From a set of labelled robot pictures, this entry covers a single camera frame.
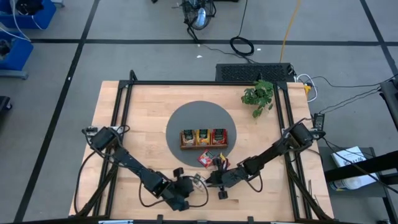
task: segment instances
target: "white cable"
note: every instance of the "white cable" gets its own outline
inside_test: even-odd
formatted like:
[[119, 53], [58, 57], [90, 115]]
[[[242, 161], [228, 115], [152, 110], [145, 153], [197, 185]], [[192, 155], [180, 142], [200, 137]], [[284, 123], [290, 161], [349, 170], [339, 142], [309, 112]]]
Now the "white cable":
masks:
[[23, 39], [23, 40], [27, 40], [27, 41], [30, 42], [29, 37], [26, 36], [26, 35], [23, 33], [23, 31], [21, 31], [21, 29], [20, 29], [19, 26], [18, 26], [17, 19], [16, 19], [16, 17], [15, 17], [15, 8], [16, 8], [15, 0], [12, 0], [12, 16], [14, 17], [15, 26], [17, 27], [18, 31], [25, 37], [25, 39], [24, 39], [24, 38], [21, 38], [21, 37], [19, 37], [19, 38], [20, 38], [20, 39]]
[[22, 39], [22, 40], [27, 40], [27, 39], [25, 39], [25, 38], [23, 38], [23, 37], [19, 37], [19, 36], [17, 36], [17, 35], [14, 35], [14, 34], [12, 34], [12, 33], [9, 33], [8, 31], [6, 31], [5, 29], [3, 29], [3, 28], [1, 28], [1, 27], [0, 27], [0, 30], [2, 30], [2, 31], [5, 32], [6, 34], [11, 35], [11, 36], [13, 36], [13, 37], [20, 38], [20, 39]]
[[36, 24], [36, 26], [37, 26], [39, 29], [44, 30], [43, 28], [41, 28], [41, 27], [37, 24], [37, 22], [35, 21], [35, 18], [33, 17], [33, 15], [32, 15], [32, 19], [33, 19], [33, 22]]
[[316, 86], [315, 86], [315, 84], [314, 84], [312, 78], [311, 78], [309, 75], [307, 75], [307, 74], [301, 74], [301, 75], [299, 75], [299, 76], [297, 77], [297, 79], [299, 79], [301, 76], [306, 76], [306, 77], [308, 77], [308, 78], [310, 79], [310, 81], [312, 82], [313, 89], [315, 90], [315, 96], [314, 96], [314, 98], [312, 98], [311, 100], [308, 100], [308, 101], [307, 101], [308, 103], [309, 103], [309, 102], [312, 102], [312, 101], [314, 101], [314, 100], [317, 98], [317, 96], [318, 96], [317, 88], [316, 88]]

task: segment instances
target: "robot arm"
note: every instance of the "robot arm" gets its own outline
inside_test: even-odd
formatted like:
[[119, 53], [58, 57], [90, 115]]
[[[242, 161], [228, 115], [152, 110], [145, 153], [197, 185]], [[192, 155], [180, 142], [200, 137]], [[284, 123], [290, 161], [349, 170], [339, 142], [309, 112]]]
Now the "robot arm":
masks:
[[[123, 148], [120, 141], [120, 135], [112, 127], [103, 127], [98, 132], [96, 131], [96, 129], [92, 130], [92, 128], [87, 128], [82, 131], [86, 135], [86, 140], [92, 150], [96, 151], [101, 157], [104, 157], [104, 154], [101, 152], [103, 149], [113, 149], [114, 153], [111, 154], [113, 164], [127, 168], [136, 174], [140, 178], [141, 184], [144, 188], [153, 196], [156, 198], [162, 198], [172, 208], [172, 210], [184, 211], [189, 209], [189, 203], [186, 202], [185, 199], [189, 196], [190, 192], [193, 192], [193, 184], [189, 177], [180, 176], [183, 174], [182, 168], [174, 170], [174, 176], [177, 180], [172, 181], [161, 172], [156, 172], [152, 169], [146, 168], [136, 158], [132, 157], [130, 153]], [[80, 212], [77, 213], [76, 216], [85, 216], [90, 212], [97, 198], [100, 197], [102, 191], [115, 173], [116, 172], [113, 172], [113, 169], [108, 172], [108, 175], [105, 177], [105, 181], [98, 187], [89, 202]]]
[[237, 164], [237, 168], [224, 170], [220, 169], [220, 161], [215, 159], [215, 164], [218, 170], [213, 171], [210, 177], [206, 180], [208, 187], [219, 187], [221, 194], [220, 199], [228, 198], [224, 191], [225, 187], [232, 187], [242, 180], [250, 181], [259, 176], [260, 171], [264, 165], [290, 151], [302, 152], [312, 145], [314, 139], [322, 138], [325, 133], [316, 130], [308, 130], [303, 123], [303, 120], [295, 123], [293, 126], [284, 130], [282, 137], [276, 141], [269, 149], [262, 154], [254, 157], [249, 157]]

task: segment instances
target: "potted plant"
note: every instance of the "potted plant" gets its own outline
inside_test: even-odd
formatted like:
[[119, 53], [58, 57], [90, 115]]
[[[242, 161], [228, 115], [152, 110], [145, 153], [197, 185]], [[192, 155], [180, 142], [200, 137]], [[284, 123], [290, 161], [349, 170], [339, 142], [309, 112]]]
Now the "potted plant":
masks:
[[269, 110], [272, 109], [273, 104], [271, 101], [274, 96], [274, 85], [264, 80], [255, 81], [254, 84], [254, 88], [244, 90], [244, 95], [241, 99], [244, 104], [258, 105], [252, 114], [253, 118], [258, 118], [266, 106], [268, 106]]

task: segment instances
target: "black metal frame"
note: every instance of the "black metal frame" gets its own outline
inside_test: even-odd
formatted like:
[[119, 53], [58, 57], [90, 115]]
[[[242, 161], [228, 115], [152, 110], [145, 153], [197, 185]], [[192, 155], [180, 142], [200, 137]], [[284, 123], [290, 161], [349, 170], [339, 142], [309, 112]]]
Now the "black metal frame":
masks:
[[[113, 116], [112, 116], [112, 121], [111, 125], [116, 125], [116, 118], [118, 115], [119, 111], [119, 105], [121, 101], [121, 95], [122, 91], [125, 87], [127, 87], [127, 95], [126, 95], [126, 100], [124, 102], [124, 109], [123, 109], [123, 115], [122, 115], [122, 121], [121, 125], [126, 124], [127, 120], [127, 112], [128, 108], [130, 105], [130, 99], [131, 99], [131, 93], [132, 93], [132, 86], [133, 85], [218, 85], [218, 86], [245, 86], [245, 85], [253, 85], [252, 82], [214, 82], [214, 81], [139, 81], [137, 80], [135, 74], [133, 71], [130, 72], [130, 80], [120, 80], [119, 81], [119, 86], [118, 86], [118, 92], [116, 94], [116, 102], [113, 110]], [[278, 119], [279, 119], [279, 126], [281, 130], [285, 128], [284, 125], [284, 118], [283, 118], [283, 113], [282, 113], [282, 107], [280, 104], [280, 97], [279, 97], [279, 88], [282, 89], [283, 94], [284, 94], [284, 100], [285, 100], [285, 106], [286, 106], [286, 111], [287, 111], [287, 119], [289, 120], [289, 126], [294, 124], [293, 120], [293, 113], [292, 113], [292, 108], [290, 105], [290, 98], [289, 98], [289, 92], [287, 89], [287, 83], [286, 82], [277, 82], [274, 85], [274, 93], [275, 93], [275, 105], [277, 108], [277, 113], [278, 113]], [[302, 161], [300, 158], [300, 154], [295, 154], [295, 160], [296, 160], [296, 165], [297, 165], [297, 172], [298, 172], [298, 177], [305, 186], [305, 177], [303, 173], [303, 167], [302, 167]], [[289, 154], [285, 154], [285, 163], [290, 163], [291, 158]], [[101, 177], [100, 180], [102, 180], [105, 175], [106, 175], [106, 168], [108, 167], [108, 162], [104, 161], [103, 164], [103, 170], [101, 171]], [[113, 195], [114, 195], [114, 190], [115, 190], [115, 185], [116, 185], [116, 179], [117, 176], [115, 175], [113, 180], [111, 181], [111, 185], [109, 188], [109, 194], [108, 194], [108, 200], [106, 202], [106, 210], [105, 210], [105, 216], [110, 217], [111, 214], [111, 207], [112, 207], [112, 200], [113, 200]], [[299, 210], [299, 203], [297, 201], [297, 194], [295, 191], [295, 184], [292, 182], [292, 180], [288, 179], [289, 181], [289, 191], [290, 191], [290, 198], [292, 201], [292, 210], [294, 214], [294, 219], [295, 222], [304, 222], [308, 223], [325, 223], [325, 220], [312, 220], [312, 213], [311, 213], [311, 208], [307, 201], [303, 198], [303, 204], [304, 204], [304, 209], [305, 209], [305, 216], [306, 219], [302, 219], [300, 217], [300, 210]], [[100, 207], [101, 201], [97, 203], [97, 210], [94, 210], [93, 215], [99, 215], [99, 207]], [[141, 220], [142, 222], [148, 222], [151, 223], [152, 220]]]
[[[123, 115], [122, 115], [122, 120], [121, 120], [121, 125], [126, 124], [127, 121], [127, 112], [129, 109], [130, 105], [130, 99], [131, 99], [131, 94], [132, 94], [132, 86], [133, 85], [218, 85], [218, 86], [250, 86], [253, 85], [252, 82], [214, 82], [214, 81], [139, 81], [137, 80], [137, 77], [135, 76], [134, 72], [130, 72], [130, 79], [129, 80], [120, 80], [119, 85], [118, 85], [118, 92], [116, 93], [116, 101], [114, 104], [114, 109], [113, 109], [113, 115], [112, 115], [112, 120], [111, 120], [111, 125], [115, 126], [117, 123], [117, 117], [118, 117], [118, 112], [120, 108], [120, 103], [121, 103], [121, 96], [124, 88], [127, 88], [127, 93], [126, 93], [126, 99], [124, 101], [124, 108], [123, 108]], [[292, 114], [292, 109], [290, 107], [290, 99], [289, 99], [289, 93], [287, 89], [287, 84], [286, 82], [277, 82], [274, 84], [274, 93], [275, 93], [275, 106], [277, 108], [277, 113], [278, 113], [278, 120], [279, 120], [279, 126], [282, 130], [284, 129], [284, 118], [283, 118], [283, 113], [282, 113], [282, 107], [280, 104], [280, 97], [279, 97], [279, 88], [282, 89], [283, 94], [284, 94], [284, 100], [285, 100], [285, 105], [286, 105], [286, 110], [287, 110], [287, 116], [289, 120], [289, 126], [294, 124], [293, 121], [293, 114]], [[285, 163], [286, 165], [288, 163], [291, 163], [290, 155], [285, 154]], [[301, 158], [300, 154], [296, 154], [296, 161], [300, 161], [297, 163], [297, 170], [298, 170], [298, 176], [300, 181], [305, 185], [305, 179], [304, 179], [304, 173], [302, 169], [302, 164], [301, 164]], [[101, 170], [101, 176], [100, 176], [100, 182], [102, 183], [104, 181], [104, 178], [106, 177], [107, 169], [109, 166], [109, 162], [107, 160], [104, 160], [102, 170]], [[112, 204], [113, 204], [113, 195], [114, 195], [114, 190], [116, 186], [116, 179], [117, 179], [117, 173], [114, 175], [114, 177], [111, 180], [110, 186], [109, 186], [109, 194], [106, 202], [106, 209], [105, 209], [105, 214], [104, 216], [99, 216], [99, 211], [100, 211], [100, 206], [101, 206], [101, 197], [98, 199], [97, 203], [94, 206], [93, 209], [93, 216], [91, 217], [83, 217], [83, 218], [69, 218], [71, 221], [70, 223], [76, 223], [75, 221], [79, 220], [81, 222], [82, 220], [86, 219], [87, 223], [91, 223], [93, 219], [96, 219], [97, 217], [101, 217], [102, 220], [109, 220], [110, 215], [111, 215], [111, 209], [112, 209]], [[296, 223], [331, 223], [331, 224], [344, 224], [345, 222], [338, 222], [335, 220], [313, 220], [311, 216], [311, 209], [308, 206], [308, 203], [306, 201], [304, 202], [305, 205], [305, 214], [306, 214], [306, 219], [303, 219], [300, 217], [300, 210], [299, 210], [299, 204], [297, 201], [297, 195], [295, 191], [295, 184], [293, 181], [288, 178], [289, 181], [289, 191], [290, 191], [290, 198], [292, 201], [292, 210], [294, 214], [294, 220]], [[52, 223], [68, 223], [65, 222], [64, 219], [62, 220], [52, 220]], [[134, 220], [134, 223], [156, 223], [156, 224], [161, 224], [161, 223], [198, 223], [198, 220], [187, 220], [187, 221], [175, 221], [175, 220], [163, 220], [162, 215], [158, 215], [157, 220]], [[214, 221], [206, 221], [205, 223], [271, 223], [271, 222], [255, 222], [253, 217], [248, 217], [247, 222], [214, 222]]]
[[[382, 156], [376, 156], [374, 149], [371, 148], [372, 158], [367, 158], [365, 161], [355, 163], [358, 167], [362, 168], [366, 172], [372, 174], [377, 173], [379, 180], [387, 185], [398, 184], [398, 167], [397, 158], [398, 151], [390, 152]], [[392, 174], [381, 174], [381, 171], [395, 169], [395, 173]], [[341, 180], [350, 177], [357, 177], [363, 175], [357, 168], [353, 165], [347, 165], [344, 167], [339, 167], [336, 169], [328, 170], [324, 173], [327, 182]], [[391, 196], [387, 187], [380, 186], [383, 188], [385, 196], [382, 197], [384, 206], [392, 224], [398, 223], [397, 212], [392, 203]]]

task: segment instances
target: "red packet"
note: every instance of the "red packet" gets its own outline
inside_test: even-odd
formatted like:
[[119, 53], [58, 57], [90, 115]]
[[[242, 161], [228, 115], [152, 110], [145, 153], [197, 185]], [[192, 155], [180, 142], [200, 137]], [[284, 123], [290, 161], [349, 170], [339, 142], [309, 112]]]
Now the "red packet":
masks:
[[198, 158], [198, 161], [205, 167], [209, 167], [213, 165], [214, 155], [209, 151], [205, 150], [205, 152]]
[[213, 129], [211, 132], [211, 144], [226, 144], [227, 132], [225, 129]]

